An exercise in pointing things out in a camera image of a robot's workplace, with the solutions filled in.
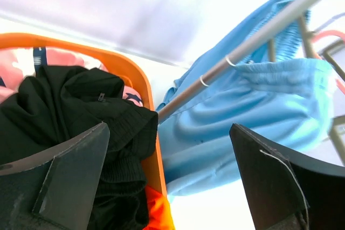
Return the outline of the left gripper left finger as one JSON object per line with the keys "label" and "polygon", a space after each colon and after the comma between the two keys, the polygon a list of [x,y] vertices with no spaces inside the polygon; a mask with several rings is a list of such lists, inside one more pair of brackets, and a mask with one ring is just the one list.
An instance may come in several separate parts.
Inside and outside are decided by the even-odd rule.
{"label": "left gripper left finger", "polygon": [[109,137],[102,122],[1,165],[1,229],[86,229]]}

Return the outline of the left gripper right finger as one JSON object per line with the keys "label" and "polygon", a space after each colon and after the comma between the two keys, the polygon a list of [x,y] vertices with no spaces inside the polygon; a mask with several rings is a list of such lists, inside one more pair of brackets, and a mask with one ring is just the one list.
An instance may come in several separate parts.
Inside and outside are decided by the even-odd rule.
{"label": "left gripper right finger", "polygon": [[229,135],[255,229],[344,229],[344,167],[240,124]]}

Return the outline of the black shorts hanger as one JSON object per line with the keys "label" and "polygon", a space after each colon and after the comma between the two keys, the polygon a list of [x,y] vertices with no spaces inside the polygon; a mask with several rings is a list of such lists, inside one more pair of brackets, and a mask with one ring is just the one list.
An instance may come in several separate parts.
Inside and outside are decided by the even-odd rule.
{"label": "black shorts hanger", "polygon": [[333,124],[328,136],[332,141],[342,164],[344,165],[344,141],[341,137],[342,133],[344,133],[344,130],[340,131],[340,126],[344,126],[344,115],[336,116],[333,118]]}

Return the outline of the black shorts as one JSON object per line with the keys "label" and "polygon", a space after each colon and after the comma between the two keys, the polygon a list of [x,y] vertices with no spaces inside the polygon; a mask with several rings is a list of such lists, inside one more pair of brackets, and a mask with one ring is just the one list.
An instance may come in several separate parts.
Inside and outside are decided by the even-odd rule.
{"label": "black shorts", "polygon": [[143,229],[141,162],[155,151],[156,112],[123,98],[124,81],[97,68],[43,66],[1,103],[1,162],[31,156],[104,122],[110,139],[89,229]]}

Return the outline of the light blue shorts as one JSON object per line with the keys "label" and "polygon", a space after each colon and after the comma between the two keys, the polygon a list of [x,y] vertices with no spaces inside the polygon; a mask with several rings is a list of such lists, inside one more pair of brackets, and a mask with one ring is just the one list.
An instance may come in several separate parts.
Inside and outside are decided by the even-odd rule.
{"label": "light blue shorts", "polygon": [[158,127],[167,193],[188,196],[240,177],[229,131],[236,124],[295,150],[318,144],[333,119],[335,73],[329,63],[298,58],[297,22],[244,57]]}

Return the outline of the orange shorts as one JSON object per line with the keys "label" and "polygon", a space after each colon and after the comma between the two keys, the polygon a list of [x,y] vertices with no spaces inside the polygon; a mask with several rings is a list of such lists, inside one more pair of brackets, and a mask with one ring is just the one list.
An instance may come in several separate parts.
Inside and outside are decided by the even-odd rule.
{"label": "orange shorts", "polygon": [[145,193],[149,211],[149,223],[144,229],[175,230],[170,203],[167,198],[150,186],[145,187]]}

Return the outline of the pink patterned shorts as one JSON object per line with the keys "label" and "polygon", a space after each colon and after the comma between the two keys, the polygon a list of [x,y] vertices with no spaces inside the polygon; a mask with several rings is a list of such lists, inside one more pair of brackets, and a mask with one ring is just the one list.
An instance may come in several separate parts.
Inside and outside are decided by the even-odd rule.
{"label": "pink patterned shorts", "polygon": [[54,47],[6,48],[1,50],[1,102],[17,92],[27,76],[35,76],[42,65],[81,66],[108,71],[98,59]]}

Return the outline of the pink hanger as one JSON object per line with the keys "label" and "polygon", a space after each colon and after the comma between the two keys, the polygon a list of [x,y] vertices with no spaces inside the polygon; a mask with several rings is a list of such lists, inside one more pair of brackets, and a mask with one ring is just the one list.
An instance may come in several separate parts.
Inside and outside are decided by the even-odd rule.
{"label": "pink hanger", "polygon": [[333,42],[332,44],[325,47],[321,54],[317,54],[318,59],[324,59],[328,63],[330,63],[337,73],[336,78],[336,85],[338,89],[344,94],[344,70],[341,66],[337,63],[337,61],[333,58],[333,55],[337,52],[344,50],[344,32],[339,30],[325,30],[321,31],[314,36],[312,36],[312,43],[315,43],[323,38],[326,37],[337,37],[338,40]]}

